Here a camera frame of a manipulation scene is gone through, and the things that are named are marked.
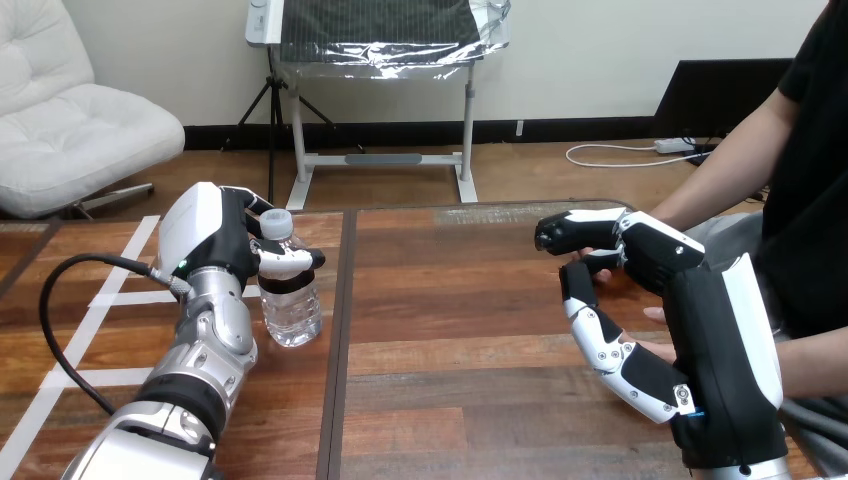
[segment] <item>wall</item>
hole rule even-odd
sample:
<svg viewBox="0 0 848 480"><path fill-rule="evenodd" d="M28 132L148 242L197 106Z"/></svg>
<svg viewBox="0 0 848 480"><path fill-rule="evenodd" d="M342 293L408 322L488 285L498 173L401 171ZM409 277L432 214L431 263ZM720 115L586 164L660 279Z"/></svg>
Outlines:
<svg viewBox="0 0 848 480"><path fill-rule="evenodd" d="M185 125L235 124L264 84L265 52L244 41L246 0L64 1L97 82ZM512 43L479 64L475 115L652 115L678 60L793 56L825 3L513 0ZM461 119L463 82L320 79L302 90L336 122L440 121ZM250 121L267 118L262 102Z"/></svg>

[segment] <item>robotic hand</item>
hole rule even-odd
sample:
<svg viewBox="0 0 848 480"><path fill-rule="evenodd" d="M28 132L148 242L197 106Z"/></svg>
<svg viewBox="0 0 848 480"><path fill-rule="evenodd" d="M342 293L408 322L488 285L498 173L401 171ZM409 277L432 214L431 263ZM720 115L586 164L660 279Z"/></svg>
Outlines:
<svg viewBox="0 0 848 480"><path fill-rule="evenodd" d="M657 295L677 272L697 267L704 247L644 212L626 208L570 210L539 220L536 249L562 255L596 249L582 261L594 274L623 266L642 288Z"/></svg>
<svg viewBox="0 0 848 480"><path fill-rule="evenodd" d="M212 464L216 443L258 354L242 302L247 279L324 264L320 250L286 254L262 239L245 209L271 208L249 190L198 183L168 211L154 271L180 302L176 338L63 479L223 478Z"/></svg>
<svg viewBox="0 0 848 480"><path fill-rule="evenodd" d="M572 334L601 381L651 420L670 424L696 478L790 478L777 420L783 401L777 353L747 255L725 272L711 272L700 266L699 244L624 209L543 219L536 245L553 254L587 246L611 250L598 255L602 263L589 255L560 269ZM640 285L663 294L678 355L674 366L622 341L621 328L594 293L591 273L598 263L623 264Z"/></svg>

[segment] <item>white bottle cap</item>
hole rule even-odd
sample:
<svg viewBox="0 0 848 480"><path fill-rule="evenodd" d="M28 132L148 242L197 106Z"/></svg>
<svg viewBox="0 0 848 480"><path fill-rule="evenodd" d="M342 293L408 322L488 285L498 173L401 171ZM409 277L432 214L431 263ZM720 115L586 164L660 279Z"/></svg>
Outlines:
<svg viewBox="0 0 848 480"><path fill-rule="evenodd" d="M283 240L294 233L291 213L282 208L268 210L259 216L259 228L262 236L268 240Z"/></svg>

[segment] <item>black monitor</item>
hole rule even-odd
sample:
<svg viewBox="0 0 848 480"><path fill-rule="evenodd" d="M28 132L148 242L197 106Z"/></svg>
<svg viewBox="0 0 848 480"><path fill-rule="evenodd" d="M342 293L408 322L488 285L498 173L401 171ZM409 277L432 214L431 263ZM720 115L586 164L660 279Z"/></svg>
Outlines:
<svg viewBox="0 0 848 480"><path fill-rule="evenodd" d="M791 58L680 61L651 136L726 136L777 88L791 63Z"/></svg>

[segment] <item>white leather chair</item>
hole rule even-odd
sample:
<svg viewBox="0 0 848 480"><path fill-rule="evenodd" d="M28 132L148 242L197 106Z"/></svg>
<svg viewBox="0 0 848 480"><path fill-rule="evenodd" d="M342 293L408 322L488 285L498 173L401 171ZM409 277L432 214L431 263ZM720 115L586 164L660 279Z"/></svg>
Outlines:
<svg viewBox="0 0 848 480"><path fill-rule="evenodd" d="M178 155L184 144L173 115L94 84L61 0L0 0L0 209L34 218L151 190L80 202Z"/></svg>

